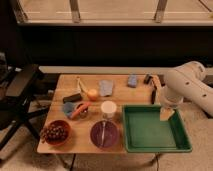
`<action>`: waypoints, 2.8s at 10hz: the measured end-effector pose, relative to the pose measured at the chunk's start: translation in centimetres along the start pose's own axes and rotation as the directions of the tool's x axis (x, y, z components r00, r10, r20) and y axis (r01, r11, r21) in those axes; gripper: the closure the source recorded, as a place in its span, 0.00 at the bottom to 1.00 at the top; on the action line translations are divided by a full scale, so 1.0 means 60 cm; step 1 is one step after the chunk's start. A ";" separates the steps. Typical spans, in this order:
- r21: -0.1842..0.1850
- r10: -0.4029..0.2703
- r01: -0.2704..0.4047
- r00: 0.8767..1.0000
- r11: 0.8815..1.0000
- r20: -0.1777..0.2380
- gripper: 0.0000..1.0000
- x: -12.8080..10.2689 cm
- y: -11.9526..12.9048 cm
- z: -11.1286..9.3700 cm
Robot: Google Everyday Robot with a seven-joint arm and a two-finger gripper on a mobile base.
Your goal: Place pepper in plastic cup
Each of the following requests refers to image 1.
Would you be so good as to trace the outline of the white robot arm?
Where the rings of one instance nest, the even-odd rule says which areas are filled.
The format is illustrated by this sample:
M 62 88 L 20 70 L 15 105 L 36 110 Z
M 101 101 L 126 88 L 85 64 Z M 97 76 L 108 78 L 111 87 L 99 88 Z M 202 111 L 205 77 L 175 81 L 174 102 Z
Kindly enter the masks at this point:
M 205 77 L 205 67 L 197 61 L 169 69 L 163 77 L 165 85 L 159 92 L 160 120 L 169 120 L 184 98 L 213 117 L 213 88 L 203 82 Z

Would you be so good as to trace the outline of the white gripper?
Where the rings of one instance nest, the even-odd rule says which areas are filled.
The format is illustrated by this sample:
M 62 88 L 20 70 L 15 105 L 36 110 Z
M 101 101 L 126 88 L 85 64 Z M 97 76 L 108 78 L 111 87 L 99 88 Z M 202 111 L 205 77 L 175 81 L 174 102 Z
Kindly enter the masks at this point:
M 168 120 L 175 112 L 173 109 L 176 109 L 182 102 L 182 95 L 178 94 L 169 87 L 163 87 L 160 90 L 160 104 L 163 106 L 160 109 L 160 121 Z M 172 108 L 169 110 L 168 117 L 166 108 Z

